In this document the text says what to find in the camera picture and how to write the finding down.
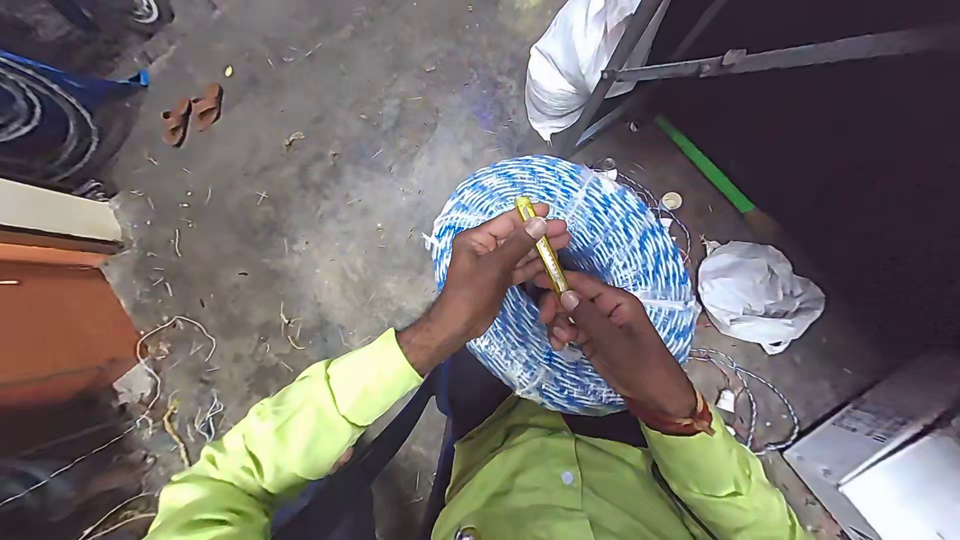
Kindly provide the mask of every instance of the person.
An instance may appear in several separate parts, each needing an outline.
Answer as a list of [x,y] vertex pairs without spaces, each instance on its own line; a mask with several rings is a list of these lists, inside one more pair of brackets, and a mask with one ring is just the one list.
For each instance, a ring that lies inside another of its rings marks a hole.
[[[534,249],[566,224],[501,214],[454,238],[443,291],[410,327],[304,370],[162,490],[150,540],[269,537],[272,509],[349,457],[364,428],[482,335],[509,287],[549,283]],[[434,539],[806,538],[756,457],[669,353],[632,294],[577,272],[543,294],[555,349],[578,344],[628,404],[636,437],[516,396],[458,436]],[[669,489],[658,483],[661,477]]]

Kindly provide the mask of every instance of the metal frame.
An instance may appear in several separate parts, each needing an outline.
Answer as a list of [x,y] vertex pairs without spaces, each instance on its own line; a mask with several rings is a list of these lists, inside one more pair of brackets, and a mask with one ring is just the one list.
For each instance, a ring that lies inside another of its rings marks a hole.
[[[953,24],[845,37],[835,41],[812,43],[754,54],[747,54],[745,49],[732,49],[719,57],[678,61],[727,1],[713,1],[681,44],[670,55],[667,63],[623,69],[624,64],[634,53],[640,38],[650,25],[654,13],[663,3],[663,0],[644,0],[641,2],[639,9],[632,15],[623,37],[613,50],[599,83],[584,104],[580,117],[572,126],[553,134],[551,137],[553,154],[560,158],[569,159],[602,130],[623,116],[625,112],[642,108],[653,95],[653,91],[660,84],[660,81],[664,79],[738,75],[770,69],[788,69],[840,61],[899,56],[929,50],[960,49],[960,24]],[[652,42],[651,39],[644,46],[649,46]],[[613,84],[626,81],[643,84],[634,88],[616,108],[602,117],[595,118]]]

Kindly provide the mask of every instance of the bracelet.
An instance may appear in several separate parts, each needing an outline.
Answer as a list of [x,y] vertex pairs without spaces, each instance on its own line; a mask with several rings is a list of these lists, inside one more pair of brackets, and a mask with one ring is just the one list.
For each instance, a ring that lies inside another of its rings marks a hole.
[[713,414],[703,394],[699,390],[694,391],[697,393],[697,406],[693,414],[684,418],[672,418],[662,412],[644,409],[630,398],[624,399],[630,413],[651,430],[659,431],[664,435],[689,436],[702,432],[713,436],[714,430],[711,425]]

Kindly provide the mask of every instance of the shirt button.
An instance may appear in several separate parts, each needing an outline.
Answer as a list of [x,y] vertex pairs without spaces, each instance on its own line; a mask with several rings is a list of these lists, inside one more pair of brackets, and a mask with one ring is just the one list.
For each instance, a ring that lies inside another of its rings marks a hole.
[[467,525],[453,534],[453,540],[480,540],[480,535],[475,527]]

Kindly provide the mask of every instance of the shirt sleeve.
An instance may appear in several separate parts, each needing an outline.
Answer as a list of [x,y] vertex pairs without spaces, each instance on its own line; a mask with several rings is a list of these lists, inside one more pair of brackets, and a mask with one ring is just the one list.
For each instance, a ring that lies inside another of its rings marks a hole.
[[366,426],[421,382],[393,330],[310,366],[171,479],[147,538],[269,537],[274,507],[324,477]]
[[810,538],[759,459],[713,411],[714,435],[665,435],[644,426],[663,478],[718,538]]

